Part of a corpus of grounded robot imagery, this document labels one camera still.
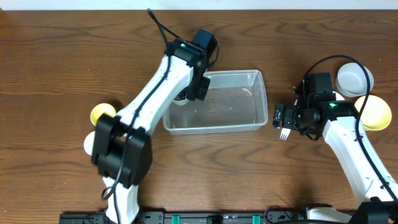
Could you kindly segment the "white plastic cup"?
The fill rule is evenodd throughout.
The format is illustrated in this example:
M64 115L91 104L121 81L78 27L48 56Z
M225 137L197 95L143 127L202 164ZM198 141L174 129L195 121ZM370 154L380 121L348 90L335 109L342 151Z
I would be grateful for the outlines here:
M92 131L91 133L89 133L83 143L83 148L85 150L85 152L88 155L92 155L93 153L93 144L94 144L94 140L95 140L95 132Z

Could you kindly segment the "white plastic bowl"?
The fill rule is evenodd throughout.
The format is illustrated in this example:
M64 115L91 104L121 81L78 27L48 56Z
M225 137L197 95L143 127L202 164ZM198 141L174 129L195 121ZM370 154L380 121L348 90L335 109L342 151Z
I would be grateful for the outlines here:
M337 101L340 101L340 100L345 100L343 97L342 97L342 95L340 95L339 93L337 93L336 91L333 91L333 93L335 94L335 96L336 96L336 100Z

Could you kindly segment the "yellow plastic bowl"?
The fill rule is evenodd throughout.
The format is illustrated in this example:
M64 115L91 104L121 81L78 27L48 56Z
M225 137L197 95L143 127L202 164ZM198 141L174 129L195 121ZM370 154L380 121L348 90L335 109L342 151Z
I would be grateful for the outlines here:
M392 111L389 105L380 97L369 95L361 121L366 131L380 131L389 126Z

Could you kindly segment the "grey plastic bowl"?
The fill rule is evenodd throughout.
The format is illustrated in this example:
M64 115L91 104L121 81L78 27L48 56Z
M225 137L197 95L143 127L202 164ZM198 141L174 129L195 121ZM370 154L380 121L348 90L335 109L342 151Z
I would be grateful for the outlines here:
M335 84L343 96L350 98L365 95L368 87L366 76L357 63L343 65L338 70Z

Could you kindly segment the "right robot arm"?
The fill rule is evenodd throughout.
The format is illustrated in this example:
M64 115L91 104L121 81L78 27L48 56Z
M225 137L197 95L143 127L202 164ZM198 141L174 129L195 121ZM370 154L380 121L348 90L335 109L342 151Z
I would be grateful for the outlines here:
M331 206L303 209L293 223L397 223L397 182L369 142L353 102L337 100L329 73L309 74L294 88L294 105L278 104L272 125L331 147L353 191L352 215Z

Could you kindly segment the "yellow plastic cup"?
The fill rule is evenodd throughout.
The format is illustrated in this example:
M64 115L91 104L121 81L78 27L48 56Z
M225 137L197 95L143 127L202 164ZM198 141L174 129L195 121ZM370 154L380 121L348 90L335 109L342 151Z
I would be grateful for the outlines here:
M90 113L90 121L94 126L96 126L97 121L102 114L106 114L110 117L115 117L116 110L111 104L108 104L108 103L101 103L101 104L96 105L91 110L91 113Z

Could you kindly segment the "clear plastic storage container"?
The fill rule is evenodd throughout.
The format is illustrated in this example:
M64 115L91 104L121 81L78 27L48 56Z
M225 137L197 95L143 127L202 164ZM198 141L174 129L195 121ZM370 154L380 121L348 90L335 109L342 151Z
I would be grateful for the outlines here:
M206 72L204 101L172 103L162 119L173 135L255 131L268 122L267 97L259 70Z

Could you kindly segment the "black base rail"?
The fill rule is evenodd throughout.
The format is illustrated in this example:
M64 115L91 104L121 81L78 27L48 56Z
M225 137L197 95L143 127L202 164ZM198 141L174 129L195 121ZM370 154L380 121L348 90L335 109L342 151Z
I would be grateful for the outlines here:
M302 212L268 210L259 213L169 213L140 212L133 224L261 224L276 223L306 218ZM59 224L95 224L112 223L103 212L61 214Z

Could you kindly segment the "white plastic fork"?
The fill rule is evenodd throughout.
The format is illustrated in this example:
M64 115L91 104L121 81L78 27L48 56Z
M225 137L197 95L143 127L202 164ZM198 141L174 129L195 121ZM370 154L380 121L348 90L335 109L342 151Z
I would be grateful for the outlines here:
M291 130L287 128L282 128L280 132L280 139L286 141L290 135Z

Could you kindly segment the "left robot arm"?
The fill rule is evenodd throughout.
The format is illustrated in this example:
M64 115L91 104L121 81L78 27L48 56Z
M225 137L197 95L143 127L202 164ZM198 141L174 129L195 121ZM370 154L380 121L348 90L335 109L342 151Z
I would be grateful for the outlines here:
M136 98L115 116L99 116L90 149L91 162L106 185L105 223L136 219L138 186L152 164L153 130L175 98L205 99L210 79L204 73L217 47L215 36L203 29L191 42L167 42L159 68Z

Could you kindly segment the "grey plastic cup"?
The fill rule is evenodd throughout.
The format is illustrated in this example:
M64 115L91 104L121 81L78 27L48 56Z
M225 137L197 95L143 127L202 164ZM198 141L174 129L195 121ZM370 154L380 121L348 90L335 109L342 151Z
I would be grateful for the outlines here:
M186 98L180 98L179 96L176 96L173 100L173 103L176 104L177 106L183 106L186 105L189 102L188 99Z

